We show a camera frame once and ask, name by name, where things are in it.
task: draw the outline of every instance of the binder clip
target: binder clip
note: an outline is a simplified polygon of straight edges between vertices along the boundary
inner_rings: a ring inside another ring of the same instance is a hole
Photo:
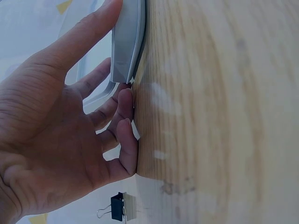
[[[119,192],[118,195],[112,197],[111,204],[109,206],[107,206],[104,209],[99,209],[97,211],[97,217],[102,218],[103,216],[105,216],[106,214],[109,214],[109,213],[111,213],[111,218],[113,220],[117,220],[120,222],[125,220],[127,222],[127,216],[126,216],[126,211],[125,211],[125,207],[124,207],[124,198],[123,198],[122,193]]]

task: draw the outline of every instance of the yellow triangle pattern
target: yellow triangle pattern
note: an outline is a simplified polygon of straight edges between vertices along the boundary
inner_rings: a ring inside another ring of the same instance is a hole
[[[65,11],[67,10],[67,8],[71,5],[71,3],[73,2],[73,0],[68,0],[65,1],[59,5],[57,5],[57,9],[59,11],[59,13],[62,15],[63,13],[65,13]]]
[[[31,222],[31,224],[47,224],[47,218],[48,214],[43,214],[40,216],[29,218],[29,221]]]

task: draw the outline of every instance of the palm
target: palm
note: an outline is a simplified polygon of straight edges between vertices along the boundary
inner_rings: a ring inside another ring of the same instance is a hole
[[[112,2],[114,7],[119,3]],[[83,24],[93,23],[89,20]],[[86,29],[83,24],[77,27]],[[81,41],[82,37],[73,32],[28,59],[0,85],[0,162],[6,167],[1,176],[18,198],[20,216],[57,209],[98,187],[131,176],[136,169],[137,142],[130,122],[125,120],[133,117],[129,86],[121,84],[95,112],[83,112],[82,100],[107,77],[110,60],[78,83],[64,85],[67,70],[96,43],[90,41],[86,49],[71,54],[72,62],[58,66],[56,53],[64,39]],[[59,53],[67,54],[66,49]],[[111,120],[106,131],[96,134]],[[122,144],[120,158],[105,161],[103,153],[118,141]]]

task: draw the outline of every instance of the wood grain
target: wood grain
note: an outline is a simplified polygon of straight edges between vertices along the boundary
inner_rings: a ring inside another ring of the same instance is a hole
[[[147,0],[136,224],[299,223],[299,1]]]

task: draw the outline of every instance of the finger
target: finger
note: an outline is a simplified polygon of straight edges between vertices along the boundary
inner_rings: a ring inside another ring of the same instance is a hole
[[[69,70],[115,26],[121,7],[122,0],[106,0],[97,11],[82,19],[32,59],[51,67]]]
[[[107,100],[102,106],[100,106],[96,111],[88,115],[88,117],[93,122],[94,129],[96,131],[103,129],[111,121],[118,106],[119,93],[122,90],[130,87],[131,86],[129,84],[119,84],[114,95],[109,100]]]
[[[118,97],[118,107],[107,130],[98,134],[97,137],[102,142],[103,153],[115,148],[119,141],[117,126],[121,120],[133,119],[133,94],[131,89],[122,90]]]
[[[137,167],[138,142],[133,134],[131,121],[129,119],[120,121],[117,133],[121,143],[121,152],[119,159],[107,161],[110,182],[131,177],[136,173]]]
[[[89,97],[90,94],[92,94],[92,92],[107,78],[110,74],[110,66],[111,58],[107,58],[91,73],[72,85],[80,92],[82,99]]]

